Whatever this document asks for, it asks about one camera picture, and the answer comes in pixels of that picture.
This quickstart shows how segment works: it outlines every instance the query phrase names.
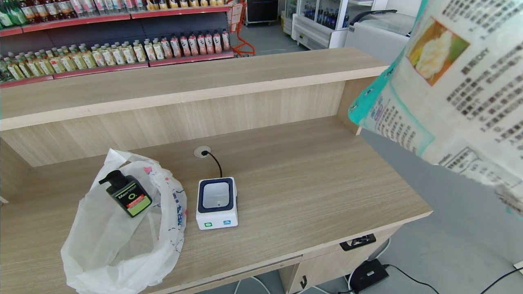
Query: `power adapter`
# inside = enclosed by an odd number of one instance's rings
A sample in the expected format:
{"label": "power adapter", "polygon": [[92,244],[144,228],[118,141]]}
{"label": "power adapter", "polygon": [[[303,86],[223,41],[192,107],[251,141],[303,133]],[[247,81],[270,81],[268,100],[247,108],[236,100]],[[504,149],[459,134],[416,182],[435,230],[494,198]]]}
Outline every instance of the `power adapter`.
{"label": "power adapter", "polygon": [[354,270],[352,275],[353,277],[350,279],[350,286],[356,294],[376,285],[389,276],[385,267],[377,259],[365,261]]}

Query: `black cable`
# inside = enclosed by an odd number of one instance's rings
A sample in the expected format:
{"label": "black cable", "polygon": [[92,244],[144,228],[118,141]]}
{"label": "black cable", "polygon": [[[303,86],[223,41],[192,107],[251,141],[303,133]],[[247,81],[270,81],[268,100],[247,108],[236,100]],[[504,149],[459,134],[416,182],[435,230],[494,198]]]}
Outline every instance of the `black cable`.
{"label": "black cable", "polygon": [[424,283],[424,282],[420,282],[420,281],[416,280],[415,278],[413,278],[413,277],[407,275],[407,273],[404,272],[404,271],[402,271],[399,267],[397,267],[397,266],[395,266],[395,265],[392,265],[392,264],[384,264],[384,265],[383,265],[383,267],[385,267],[385,268],[387,268],[387,267],[389,267],[389,266],[392,266],[392,267],[394,267],[395,269],[399,270],[402,274],[404,274],[405,276],[407,276],[407,278],[409,278],[409,279],[415,281],[416,283],[418,283],[418,284],[422,284],[422,285],[425,285],[425,286],[427,286],[427,287],[430,287],[432,290],[434,290],[434,292],[436,292],[437,294],[439,294],[439,292],[438,292],[436,289],[434,289],[433,286],[431,286],[431,285],[429,285],[429,284],[427,284],[427,283]]}
{"label": "black cable", "polygon": [[220,177],[222,178],[223,177],[223,173],[222,173],[222,166],[220,165],[220,163],[218,162],[218,160],[216,159],[216,157],[214,157],[214,155],[212,155],[211,152],[207,151],[207,150],[203,150],[201,152],[201,155],[203,156],[206,156],[207,154],[211,155],[212,158],[214,158],[214,161],[216,161],[216,163],[218,164],[218,168],[220,169]]}
{"label": "black cable", "polygon": [[520,267],[520,268],[516,268],[515,270],[511,271],[511,272],[508,272],[502,276],[499,277],[499,279],[495,280],[492,284],[490,284],[485,290],[481,291],[480,294],[485,294],[490,288],[492,288],[492,286],[494,286],[497,282],[501,281],[502,279],[510,276],[511,274],[515,273],[515,272],[519,272],[520,270],[522,270],[523,267]]}

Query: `red shelf edge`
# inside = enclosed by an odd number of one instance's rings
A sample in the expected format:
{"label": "red shelf edge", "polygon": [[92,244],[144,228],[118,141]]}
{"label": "red shelf edge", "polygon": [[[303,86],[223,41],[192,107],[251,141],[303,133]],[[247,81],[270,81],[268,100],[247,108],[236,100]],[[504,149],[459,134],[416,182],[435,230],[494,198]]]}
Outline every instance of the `red shelf edge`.
{"label": "red shelf edge", "polygon": [[27,85],[27,84],[51,81],[53,79],[54,79],[54,77],[52,75],[25,78],[25,79],[18,80],[18,81],[3,82],[0,84],[0,88],[2,88],[2,89],[10,88],[10,87],[15,87],[15,86],[20,86],[20,85]]}
{"label": "red shelf edge", "polygon": [[94,69],[58,73],[58,74],[54,74],[53,76],[54,76],[55,80],[59,80],[61,78],[67,78],[67,77],[75,77],[75,76],[98,74],[98,73],[117,72],[117,71],[124,71],[124,70],[143,69],[146,67],[149,67],[149,64],[147,62],[142,62],[142,63],[115,65],[115,66],[96,67]]}
{"label": "red shelf edge", "polygon": [[227,11],[229,11],[228,5],[184,7],[184,8],[174,8],[174,9],[166,9],[166,10],[133,12],[133,13],[131,13],[131,18],[146,18],[146,17],[154,17],[154,16],[227,12]]}
{"label": "red shelf edge", "polygon": [[22,27],[14,27],[0,30],[0,37],[18,35],[22,32]]}
{"label": "red shelf edge", "polygon": [[191,56],[191,57],[171,58],[171,59],[165,59],[165,60],[150,61],[149,65],[151,67],[155,67],[155,66],[162,66],[162,65],[190,63],[190,62],[216,60],[216,59],[226,59],[226,58],[233,58],[233,57],[234,57],[234,52],[231,51],[231,52],[212,54],[212,55],[198,55],[198,56]]}
{"label": "red shelf edge", "polygon": [[71,27],[77,25],[95,24],[97,22],[108,22],[117,20],[131,19],[129,14],[103,15],[97,17],[74,18],[66,20],[56,20],[50,22],[43,22],[41,24],[23,26],[23,32],[40,31],[54,28]]}

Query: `wall outlet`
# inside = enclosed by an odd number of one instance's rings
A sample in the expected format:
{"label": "wall outlet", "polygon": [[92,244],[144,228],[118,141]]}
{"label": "wall outlet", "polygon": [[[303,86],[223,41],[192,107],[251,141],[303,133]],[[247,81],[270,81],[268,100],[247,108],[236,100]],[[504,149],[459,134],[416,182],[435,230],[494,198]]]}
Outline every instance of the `wall outlet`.
{"label": "wall outlet", "polygon": [[517,264],[514,265],[515,268],[520,268],[520,267],[523,267],[523,261],[521,262],[518,262]]}

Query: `checkout counter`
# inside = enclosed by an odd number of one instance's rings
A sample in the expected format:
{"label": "checkout counter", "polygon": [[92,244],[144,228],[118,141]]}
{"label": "checkout counter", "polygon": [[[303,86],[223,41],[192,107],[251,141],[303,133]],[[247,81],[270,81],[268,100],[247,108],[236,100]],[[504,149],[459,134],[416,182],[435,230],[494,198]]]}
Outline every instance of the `checkout counter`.
{"label": "checkout counter", "polygon": [[[385,69],[338,48],[3,89],[2,292],[74,293],[60,248],[109,148],[159,161],[188,198],[178,263],[143,293],[200,292],[275,269],[293,293],[351,272],[431,213],[347,118]],[[201,145],[236,180],[237,227],[198,229],[198,181],[216,173],[193,156]],[[373,243],[340,245],[370,234]]]}

